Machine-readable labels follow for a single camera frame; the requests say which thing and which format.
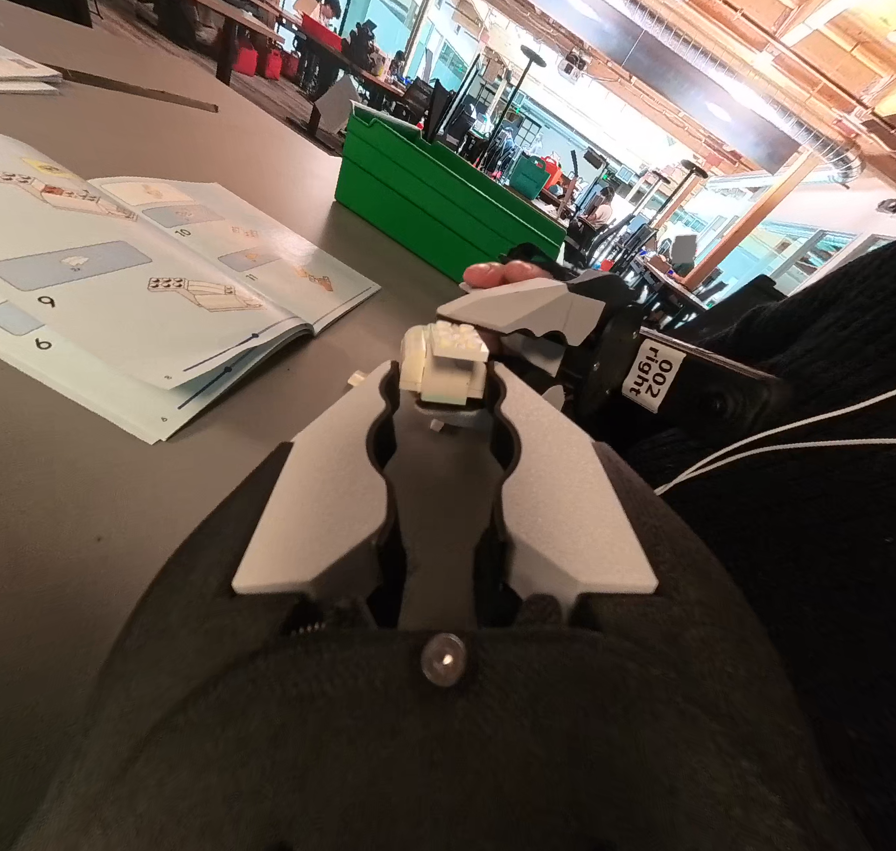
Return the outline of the red crate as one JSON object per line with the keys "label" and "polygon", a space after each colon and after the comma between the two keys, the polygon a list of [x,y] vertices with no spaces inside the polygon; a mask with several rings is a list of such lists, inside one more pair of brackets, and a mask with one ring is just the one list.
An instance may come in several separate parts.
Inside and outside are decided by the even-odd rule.
{"label": "red crate", "polygon": [[342,53],[342,37],[309,14],[302,14],[300,30],[307,39],[316,44]]}

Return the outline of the pale blue instruction booklet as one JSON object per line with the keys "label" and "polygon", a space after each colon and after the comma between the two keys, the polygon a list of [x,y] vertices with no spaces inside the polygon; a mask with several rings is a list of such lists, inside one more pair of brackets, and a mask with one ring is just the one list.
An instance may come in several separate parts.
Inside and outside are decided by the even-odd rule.
{"label": "pale blue instruction booklet", "polygon": [[380,289],[221,185],[1,142],[2,361],[143,442]]}

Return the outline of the person's right hand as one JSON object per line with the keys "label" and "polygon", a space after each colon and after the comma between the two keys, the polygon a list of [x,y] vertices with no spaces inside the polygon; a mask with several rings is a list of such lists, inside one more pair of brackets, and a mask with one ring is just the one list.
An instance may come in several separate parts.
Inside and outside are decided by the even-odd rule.
{"label": "person's right hand", "polygon": [[536,263],[510,260],[507,263],[476,263],[464,271],[461,286],[466,290],[490,289],[532,279],[555,281],[551,272]]}

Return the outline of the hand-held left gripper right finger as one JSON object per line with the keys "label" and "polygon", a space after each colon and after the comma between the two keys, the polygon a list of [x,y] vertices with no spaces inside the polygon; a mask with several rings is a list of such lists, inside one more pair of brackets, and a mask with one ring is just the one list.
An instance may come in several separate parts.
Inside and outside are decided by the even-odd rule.
{"label": "hand-held left gripper right finger", "polygon": [[506,580],[518,596],[651,595],[658,579],[589,435],[503,364],[496,426],[511,436],[500,491]]}

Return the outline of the white paper stack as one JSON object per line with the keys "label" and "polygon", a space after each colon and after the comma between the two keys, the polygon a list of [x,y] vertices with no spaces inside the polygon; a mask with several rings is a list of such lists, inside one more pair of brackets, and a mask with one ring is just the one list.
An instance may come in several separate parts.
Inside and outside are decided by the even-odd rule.
{"label": "white paper stack", "polygon": [[1,94],[51,95],[62,81],[58,70],[1,46]]}

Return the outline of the green plastic bin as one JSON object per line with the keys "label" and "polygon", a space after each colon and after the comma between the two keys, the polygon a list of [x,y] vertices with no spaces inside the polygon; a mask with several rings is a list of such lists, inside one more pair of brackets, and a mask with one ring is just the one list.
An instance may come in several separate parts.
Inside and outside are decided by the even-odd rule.
{"label": "green plastic bin", "polygon": [[421,130],[356,104],[334,194],[345,209],[442,275],[462,281],[476,263],[522,244],[556,261],[566,230]]}

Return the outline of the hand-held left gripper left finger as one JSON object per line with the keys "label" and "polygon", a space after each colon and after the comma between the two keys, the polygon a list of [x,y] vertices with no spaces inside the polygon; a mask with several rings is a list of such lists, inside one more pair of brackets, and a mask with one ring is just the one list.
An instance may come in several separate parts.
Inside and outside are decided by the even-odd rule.
{"label": "hand-held left gripper left finger", "polygon": [[390,362],[291,442],[231,588],[371,594],[390,533]]}

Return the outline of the white toy brick assembly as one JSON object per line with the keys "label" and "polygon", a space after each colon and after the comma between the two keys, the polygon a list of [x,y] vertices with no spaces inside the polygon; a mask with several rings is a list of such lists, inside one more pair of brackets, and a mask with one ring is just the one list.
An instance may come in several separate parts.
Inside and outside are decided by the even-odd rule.
{"label": "white toy brick assembly", "polygon": [[435,321],[404,334],[399,357],[399,389],[420,401],[465,407],[485,395],[489,349],[466,323]]}

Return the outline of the white cardboard sheet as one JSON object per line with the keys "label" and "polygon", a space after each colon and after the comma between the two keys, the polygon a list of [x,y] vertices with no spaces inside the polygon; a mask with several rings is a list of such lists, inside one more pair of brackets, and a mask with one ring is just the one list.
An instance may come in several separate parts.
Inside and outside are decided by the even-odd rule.
{"label": "white cardboard sheet", "polygon": [[349,74],[343,75],[313,106],[312,117],[317,120],[317,129],[330,135],[344,131],[354,106],[360,103],[354,79]]}

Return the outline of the wooden stick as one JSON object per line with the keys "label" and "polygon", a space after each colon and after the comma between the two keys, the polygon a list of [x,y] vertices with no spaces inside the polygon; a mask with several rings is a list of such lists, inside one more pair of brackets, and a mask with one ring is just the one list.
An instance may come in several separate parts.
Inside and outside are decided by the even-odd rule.
{"label": "wooden stick", "polygon": [[61,65],[51,64],[49,67],[60,73],[62,75],[62,78],[71,84],[83,85],[95,89],[121,93],[124,95],[129,95],[131,97],[145,98],[153,101],[155,100],[175,106],[183,106],[206,113],[218,113],[218,105],[201,99],[191,98],[173,92],[152,89],[137,84],[129,84],[110,77],[97,75],[95,73],[86,73]]}

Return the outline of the person's torso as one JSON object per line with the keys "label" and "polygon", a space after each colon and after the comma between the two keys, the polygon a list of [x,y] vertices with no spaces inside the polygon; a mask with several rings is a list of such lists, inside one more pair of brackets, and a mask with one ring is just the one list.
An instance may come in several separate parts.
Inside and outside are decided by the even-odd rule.
{"label": "person's torso", "polygon": [[894,446],[745,457],[669,487],[778,651],[835,787],[894,849]]}

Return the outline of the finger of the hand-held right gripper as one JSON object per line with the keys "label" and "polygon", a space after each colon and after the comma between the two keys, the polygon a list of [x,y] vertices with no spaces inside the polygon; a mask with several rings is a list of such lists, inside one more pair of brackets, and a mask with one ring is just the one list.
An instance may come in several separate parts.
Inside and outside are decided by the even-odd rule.
{"label": "finger of the hand-held right gripper", "polygon": [[527,332],[579,346],[598,326],[607,304],[585,297],[570,283],[534,278],[474,289],[437,309],[438,318],[499,335]]}
{"label": "finger of the hand-held right gripper", "polygon": [[433,432],[455,432],[468,430],[488,432],[494,421],[494,411],[479,400],[476,405],[437,404],[419,398],[419,412],[428,419],[428,427]]}

